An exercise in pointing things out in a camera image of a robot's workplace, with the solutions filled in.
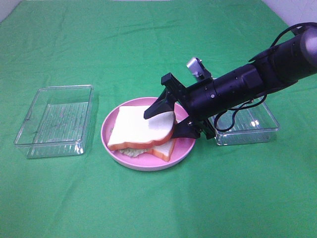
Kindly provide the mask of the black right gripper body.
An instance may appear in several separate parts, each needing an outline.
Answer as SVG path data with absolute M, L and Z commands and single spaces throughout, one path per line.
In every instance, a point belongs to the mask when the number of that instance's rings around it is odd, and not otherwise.
M 171 73 L 161 78 L 166 89 L 175 92 L 179 104 L 207 139 L 215 136 L 209 118 L 244 103 L 263 91 L 257 69 L 246 64 L 214 80 L 205 79 L 189 87 Z

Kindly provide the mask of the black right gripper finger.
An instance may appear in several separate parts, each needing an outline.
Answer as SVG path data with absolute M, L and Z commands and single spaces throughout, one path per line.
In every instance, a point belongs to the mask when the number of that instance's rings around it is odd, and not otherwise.
M 171 138 L 200 138 L 200 129 L 195 125 L 191 118 L 185 118 L 174 126 Z
M 173 112 L 177 101 L 175 92 L 164 89 L 155 102 L 144 111 L 144 119 L 150 119 L 165 112 Z

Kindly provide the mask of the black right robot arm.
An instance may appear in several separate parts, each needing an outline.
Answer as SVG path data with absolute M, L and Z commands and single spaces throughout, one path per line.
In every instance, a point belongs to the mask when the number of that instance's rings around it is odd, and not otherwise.
M 175 126 L 172 137 L 197 139 L 203 132 L 210 139 L 215 135 L 210 117 L 237 110 L 239 104 L 280 91 L 317 72 L 317 29 L 303 26 L 292 39 L 274 43 L 249 64 L 216 79 L 198 58 L 192 58 L 187 67 L 197 83 L 185 87 L 171 73 L 166 74 L 161 78 L 165 89 L 145 110 L 144 118 L 173 111 L 179 102 L 188 117 Z

